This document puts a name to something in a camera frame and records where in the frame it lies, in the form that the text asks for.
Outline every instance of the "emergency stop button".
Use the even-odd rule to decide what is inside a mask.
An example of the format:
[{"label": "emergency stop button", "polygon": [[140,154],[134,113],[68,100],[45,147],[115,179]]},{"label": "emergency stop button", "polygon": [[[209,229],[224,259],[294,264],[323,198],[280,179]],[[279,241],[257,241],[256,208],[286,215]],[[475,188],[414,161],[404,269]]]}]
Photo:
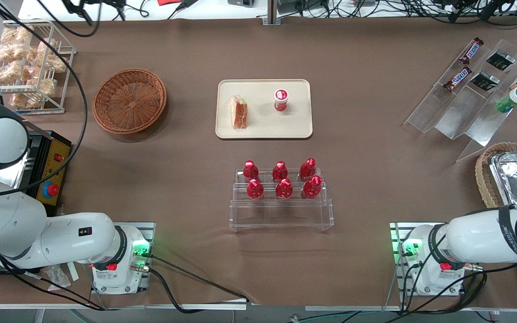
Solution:
[{"label": "emergency stop button", "polygon": [[53,182],[46,182],[43,185],[43,189],[41,191],[45,198],[52,198],[53,196],[57,196],[57,194],[59,194],[59,185]]}]

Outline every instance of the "snickers bar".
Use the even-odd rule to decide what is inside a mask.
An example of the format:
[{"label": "snickers bar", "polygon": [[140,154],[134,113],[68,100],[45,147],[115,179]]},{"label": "snickers bar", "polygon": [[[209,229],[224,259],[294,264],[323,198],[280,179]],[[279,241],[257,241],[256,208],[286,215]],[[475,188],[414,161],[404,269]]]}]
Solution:
[{"label": "snickers bar", "polygon": [[466,76],[468,76],[468,74],[472,73],[472,71],[470,71],[470,69],[466,66],[464,67],[464,69],[458,73],[456,76],[454,76],[452,78],[452,80],[449,80],[446,84],[444,84],[442,87],[443,88],[447,88],[448,91],[452,92],[454,90],[454,88],[460,83],[462,82]]},{"label": "snickers bar", "polygon": [[464,53],[464,55],[462,55],[462,57],[460,57],[458,61],[460,61],[460,63],[464,65],[468,65],[472,57],[474,57],[474,54],[476,54],[476,52],[478,51],[478,49],[480,49],[482,45],[484,45],[482,39],[478,37],[474,38],[474,40],[472,41],[472,45],[470,45],[470,48],[468,48],[466,53]]}]

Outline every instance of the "red object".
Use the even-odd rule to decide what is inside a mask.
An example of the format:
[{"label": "red object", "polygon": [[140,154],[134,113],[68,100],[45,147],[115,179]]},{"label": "red object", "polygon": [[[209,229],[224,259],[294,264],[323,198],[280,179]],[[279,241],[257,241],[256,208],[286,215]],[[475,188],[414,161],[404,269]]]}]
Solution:
[{"label": "red object", "polygon": [[281,180],[287,178],[289,171],[287,170],[287,164],[284,161],[278,161],[275,168],[272,169],[272,180],[275,183],[280,183]]},{"label": "red object", "polygon": [[178,2],[181,2],[181,0],[157,0],[159,6],[162,6],[164,4],[176,4]]},{"label": "red object", "polygon": [[247,160],[245,163],[245,167],[242,169],[242,176],[245,177],[245,181],[248,183],[251,179],[258,180],[259,178],[259,169],[253,163],[252,160]]},{"label": "red object", "polygon": [[57,194],[59,194],[59,185],[53,183],[47,186],[47,194],[49,196],[56,196]]},{"label": "red object", "polygon": [[277,200],[287,200],[293,194],[293,184],[288,178],[283,178],[275,188]]},{"label": "red object", "polygon": [[246,194],[253,200],[262,200],[264,197],[263,185],[256,179],[251,179],[246,186]]},{"label": "red object", "polygon": [[440,264],[440,269],[441,270],[451,270],[452,266],[449,263],[447,263],[447,262],[442,262]]},{"label": "red object", "polygon": [[289,92],[283,88],[275,91],[275,109],[277,111],[285,111],[287,108],[287,101],[289,100]]},{"label": "red object", "polygon": [[300,197],[303,199],[315,198],[322,189],[322,178],[318,175],[314,175],[308,182],[304,183]]},{"label": "red object", "polygon": [[316,160],[309,158],[300,166],[300,182],[310,180],[316,172]]}]

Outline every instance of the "beige tray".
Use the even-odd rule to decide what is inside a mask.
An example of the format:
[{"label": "beige tray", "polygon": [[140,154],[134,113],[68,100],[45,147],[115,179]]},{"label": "beige tray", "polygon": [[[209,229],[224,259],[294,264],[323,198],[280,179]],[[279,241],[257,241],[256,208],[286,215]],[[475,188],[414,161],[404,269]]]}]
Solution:
[{"label": "beige tray", "polygon": [[[275,90],[289,92],[285,111],[275,110]],[[235,130],[228,99],[240,95],[248,104],[247,127]],[[312,135],[310,84],[303,79],[224,80],[219,83],[215,133],[222,139],[307,138]]]}]

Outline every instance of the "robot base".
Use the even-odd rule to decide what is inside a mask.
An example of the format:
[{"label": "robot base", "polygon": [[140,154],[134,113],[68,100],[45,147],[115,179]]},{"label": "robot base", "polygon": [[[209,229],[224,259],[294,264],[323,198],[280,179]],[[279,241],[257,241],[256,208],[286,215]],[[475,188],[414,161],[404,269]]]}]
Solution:
[{"label": "robot base", "polygon": [[131,225],[122,225],[127,236],[125,255],[115,270],[97,270],[93,268],[95,287],[102,294],[134,294],[141,281],[142,272],[129,270],[131,264],[145,264],[145,258],[135,255],[137,243],[144,243],[141,232]]},{"label": "robot base", "polygon": [[[398,245],[400,255],[408,252],[413,253],[411,256],[402,256],[402,276],[404,276],[408,271],[408,268],[413,265],[425,263],[425,267],[422,269],[420,276],[418,276],[418,271],[420,270],[418,266],[416,266],[417,268],[410,270],[410,274],[408,274],[407,277],[409,280],[406,283],[407,294],[408,290],[411,290],[412,286],[416,284],[416,290],[414,291],[415,295],[435,296],[454,280],[464,276],[464,268],[460,270],[441,270],[440,264],[431,256],[427,262],[425,262],[425,258],[431,252],[428,241],[429,234],[432,229],[433,226],[431,225],[420,225],[412,230],[408,235],[408,238],[403,243]],[[438,235],[443,235],[442,229],[438,231]],[[461,283],[455,284],[443,292],[442,295],[459,296],[461,285]]]}]

